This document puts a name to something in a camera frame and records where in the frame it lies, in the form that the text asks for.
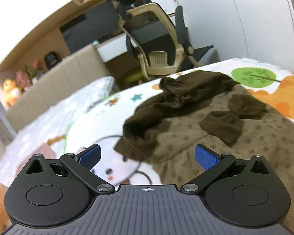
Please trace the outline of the black round appliance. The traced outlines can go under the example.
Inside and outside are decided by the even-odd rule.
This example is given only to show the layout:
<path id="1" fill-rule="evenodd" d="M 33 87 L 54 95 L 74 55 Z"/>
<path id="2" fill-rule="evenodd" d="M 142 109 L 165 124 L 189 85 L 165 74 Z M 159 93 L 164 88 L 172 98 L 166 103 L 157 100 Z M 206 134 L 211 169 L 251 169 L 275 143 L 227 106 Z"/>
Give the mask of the black round appliance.
<path id="1" fill-rule="evenodd" d="M 54 51 L 47 53 L 44 57 L 44 62 L 48 70 L 54 68 L 61 61 L 61 57 Z"/>

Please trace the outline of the colourful cartoon play mat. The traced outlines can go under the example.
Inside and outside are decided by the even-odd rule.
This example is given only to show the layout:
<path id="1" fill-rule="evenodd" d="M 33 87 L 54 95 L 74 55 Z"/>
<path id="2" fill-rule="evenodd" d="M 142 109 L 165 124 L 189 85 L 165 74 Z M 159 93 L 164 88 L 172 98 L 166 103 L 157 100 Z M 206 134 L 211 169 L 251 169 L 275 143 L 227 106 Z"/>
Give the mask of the colourful cartoon play mat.
<path id="1" fill-rule="evenodd" d="M 241 83 L 255 97 L 278 107 L 294 123 L 294 73 L 275 65 L 248 58 L 233 58 L 202 66 L 203 71 L 220 72 Z M 100 145 L 101 160 L 91 171 L 115 187 L 121 183 L 159 185 L 159 176 L 145 162 L 126 160 L 114 147 L 121 138 L 125 120 L 148 98 L 159 93 L 159 80 L 153 80 L 107 97 L 88 106 L 67 127 L 61 143 L 66 153 L 79 153 L 94 143 Z"/>

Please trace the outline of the black computer monitor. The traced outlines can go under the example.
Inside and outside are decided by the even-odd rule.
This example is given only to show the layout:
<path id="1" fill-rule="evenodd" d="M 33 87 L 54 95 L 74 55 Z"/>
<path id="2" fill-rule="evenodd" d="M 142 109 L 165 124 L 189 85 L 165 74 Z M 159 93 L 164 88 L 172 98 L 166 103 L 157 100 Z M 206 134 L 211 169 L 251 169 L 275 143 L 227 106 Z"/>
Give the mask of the black computer monitor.
<path id="1" fill-rule="evenodd" d="M 71 53 L 94 41 L 104 42 L 120 31 L 119 14 L 110 1 L 104 2 L 77 16 L 60 27 Z"/>

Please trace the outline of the white quilted bedsheet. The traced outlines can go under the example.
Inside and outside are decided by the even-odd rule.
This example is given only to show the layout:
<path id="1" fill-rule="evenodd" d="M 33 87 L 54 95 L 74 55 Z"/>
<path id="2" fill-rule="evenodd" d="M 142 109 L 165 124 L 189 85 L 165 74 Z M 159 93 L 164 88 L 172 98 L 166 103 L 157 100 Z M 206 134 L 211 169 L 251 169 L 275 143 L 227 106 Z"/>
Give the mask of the white quilted bedsheet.
<path id="1" fill-rule="evenodd" d="M 0 160 L 0 183 L 8 187 L 16 175 L 18 165 L 27 156 L 47 140 L 65 134 L 74 120 L 112 93 L 114 83 L 115 79 L 112 76 L 95 80 L 47 109 L 21 129 L 15 139 L 7 145 Z"/>

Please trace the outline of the green round stool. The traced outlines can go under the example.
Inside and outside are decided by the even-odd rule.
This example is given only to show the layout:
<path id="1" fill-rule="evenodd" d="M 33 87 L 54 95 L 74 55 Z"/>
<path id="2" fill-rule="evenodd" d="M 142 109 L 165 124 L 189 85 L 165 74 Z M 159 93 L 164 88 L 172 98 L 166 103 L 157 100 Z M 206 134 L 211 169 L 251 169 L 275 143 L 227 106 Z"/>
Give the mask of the green round stool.
<path id="1" fill-rule="evenodd" d="M 132 83 L 144 78 L 143 72 L 140 68 L 129 70 L 123 77 L 125 83 Z"/>

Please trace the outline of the potted plant red leaves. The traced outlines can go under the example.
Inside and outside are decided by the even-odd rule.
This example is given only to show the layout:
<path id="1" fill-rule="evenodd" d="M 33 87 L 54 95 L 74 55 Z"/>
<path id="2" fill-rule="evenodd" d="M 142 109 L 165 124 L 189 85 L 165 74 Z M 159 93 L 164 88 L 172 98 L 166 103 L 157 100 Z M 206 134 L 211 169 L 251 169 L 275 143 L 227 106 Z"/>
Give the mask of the potted plant red leaves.
<path id="1" fill-rule="evenodd" d="M 32 65 L 24 65 L 24 70 L 30 82 L 35 82 L 44 75 L 43 60 L 35 60 Z"/>

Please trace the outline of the brown polka dot dress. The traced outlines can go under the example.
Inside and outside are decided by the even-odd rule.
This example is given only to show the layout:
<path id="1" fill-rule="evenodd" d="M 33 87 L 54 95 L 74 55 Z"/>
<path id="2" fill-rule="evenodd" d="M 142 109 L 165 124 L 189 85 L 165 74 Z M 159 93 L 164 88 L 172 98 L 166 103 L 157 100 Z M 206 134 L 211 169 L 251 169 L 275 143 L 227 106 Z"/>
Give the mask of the brown polka dot dress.
<path id="1" fill-rule="evenodd" d="M 240 159 L 262 154 L 290 193 L 285 223 L 294 231 L 294 124 L 219 72 L 165 77 L 160 88 L 125 121 L 116 152 L 151 163 L 162 183 L 178 186 L 204 171 L 198 144 Z"/>

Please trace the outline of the beige mesh office chair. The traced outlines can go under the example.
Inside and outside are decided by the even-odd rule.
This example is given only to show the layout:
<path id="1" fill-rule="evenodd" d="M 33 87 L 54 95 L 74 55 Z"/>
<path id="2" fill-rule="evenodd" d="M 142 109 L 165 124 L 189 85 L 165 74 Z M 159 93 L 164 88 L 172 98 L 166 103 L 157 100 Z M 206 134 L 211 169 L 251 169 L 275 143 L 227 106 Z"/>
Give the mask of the beige mesh office chair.
<path id="1" fill-rule="evenodd" d="M 140 62 L 147 80 L 199 67 L 201 58 L 213 48 L 192 46 L 181 5 L 172 21 L 158 3 L 133 7 L 136 0 L 109 1 L 119 14 L 127 51 Z"/>

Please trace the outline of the pink cardboard box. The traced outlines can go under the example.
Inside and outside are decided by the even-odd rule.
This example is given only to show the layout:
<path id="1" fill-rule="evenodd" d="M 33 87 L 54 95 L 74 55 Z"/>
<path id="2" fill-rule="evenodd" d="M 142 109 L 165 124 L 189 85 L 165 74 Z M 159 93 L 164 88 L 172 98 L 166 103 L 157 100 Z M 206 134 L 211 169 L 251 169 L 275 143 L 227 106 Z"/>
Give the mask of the pink cardboard box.
<path id="1" fill-rule="evenodd" d="M 55 159 L 56 153 L 52 150 L 52 148 L 46 143 L 42 143 L 39 147 L 33 150 L 28 156 L 27 160 L 31 158 L 34 154 L 42 154 L 46 159 Z"/>

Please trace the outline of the yellow duck plush toy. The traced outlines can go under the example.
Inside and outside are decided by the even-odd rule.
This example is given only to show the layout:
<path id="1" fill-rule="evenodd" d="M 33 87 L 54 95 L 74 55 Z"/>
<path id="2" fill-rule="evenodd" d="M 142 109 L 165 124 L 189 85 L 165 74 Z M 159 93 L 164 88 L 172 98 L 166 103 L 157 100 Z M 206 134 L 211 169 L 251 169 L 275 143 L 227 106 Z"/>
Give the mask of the yellow duck plush toy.
<path id="1" fill-rule="evenodd" d="M 18 87 L 16 82 L 11 79 L 6 79 L 3 83 L 5 100 L 8 107 L 11 107 L 15 104 L 18 98 L 22 94 L 22 89 Z"/>

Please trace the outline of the pink plush toy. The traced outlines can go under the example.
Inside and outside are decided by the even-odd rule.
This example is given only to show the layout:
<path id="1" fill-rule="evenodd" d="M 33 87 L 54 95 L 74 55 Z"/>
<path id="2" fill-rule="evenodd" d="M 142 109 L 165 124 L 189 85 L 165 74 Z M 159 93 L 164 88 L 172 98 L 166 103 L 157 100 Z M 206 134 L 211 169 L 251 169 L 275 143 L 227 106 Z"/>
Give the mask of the pink plush toy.
<path id="1" fill-rule="evenodd" d="M 28 75 L 23 71 L 16 72 L 15 81 L 18 87 L 21 88 L 23 92 L 27 91 L 29 87 L 32 85 L 32 81 L 28 78 Z"/>

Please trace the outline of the beige upholstered headboard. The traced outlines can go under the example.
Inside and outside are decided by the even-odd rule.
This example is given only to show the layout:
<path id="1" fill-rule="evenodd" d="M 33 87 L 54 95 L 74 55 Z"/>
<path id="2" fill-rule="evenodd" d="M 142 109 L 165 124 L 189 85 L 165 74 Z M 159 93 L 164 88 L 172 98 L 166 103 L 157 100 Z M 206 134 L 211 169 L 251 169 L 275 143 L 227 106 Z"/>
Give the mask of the beige upholstered headboard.
<path id="1" fill-rule="evenodd" d="M 93 81 L 110 73 L 94 45 L 89 44 L 66 57 L 24 92 L 6 111 L 6 118 L 18 132 L 50 107 Z"/>

